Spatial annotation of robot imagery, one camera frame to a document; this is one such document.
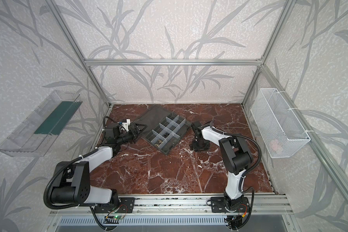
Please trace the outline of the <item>grey compartment organizer box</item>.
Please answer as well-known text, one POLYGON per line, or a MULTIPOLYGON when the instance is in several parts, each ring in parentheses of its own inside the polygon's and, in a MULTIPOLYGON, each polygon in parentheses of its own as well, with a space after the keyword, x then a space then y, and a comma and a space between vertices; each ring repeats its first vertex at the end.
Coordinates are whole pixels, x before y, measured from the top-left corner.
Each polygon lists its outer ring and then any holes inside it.
POLYGON ((159 105, 150 107, 134 123, 147 126, 141 137, 164 155, 169 155, 191 125, 184 117, 159 105))

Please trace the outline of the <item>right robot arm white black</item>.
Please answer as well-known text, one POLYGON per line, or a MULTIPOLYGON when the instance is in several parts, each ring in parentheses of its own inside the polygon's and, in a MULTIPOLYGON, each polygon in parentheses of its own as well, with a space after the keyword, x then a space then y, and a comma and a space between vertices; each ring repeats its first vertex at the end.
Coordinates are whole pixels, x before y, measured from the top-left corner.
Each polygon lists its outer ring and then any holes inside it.
POLYGON ((247 141, 254 143, 258 151, 259 145, 247 136, 221 131, 215 128, 212 122, 203 125, 196 121, 191 124, 191 129, 194 132, 191 150, 207 151, 211 143, 220 148, 223 164, 228 172, 223 204, 227 210, 235 211, 246 193, 243 190, 246 175, 255 169, 261 160, 254 162, 247 141))

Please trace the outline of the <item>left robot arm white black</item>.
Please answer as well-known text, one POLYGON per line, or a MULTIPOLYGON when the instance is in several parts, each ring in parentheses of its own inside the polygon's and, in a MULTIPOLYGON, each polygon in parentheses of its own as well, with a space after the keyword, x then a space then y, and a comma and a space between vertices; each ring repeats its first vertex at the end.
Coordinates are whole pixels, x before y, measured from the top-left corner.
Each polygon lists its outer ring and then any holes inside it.
POLYGON ((44 204, 55 210, 94 205, 119 208, 121 201, 117 190, 92 186, 90 173, 115 157, 122 145, 136 143, 146 128, 145 124, 132 123, 124 126, 117 123, 115 127, 105 129, 99 147, 72 161, 58 163, 44 190, 44 204))

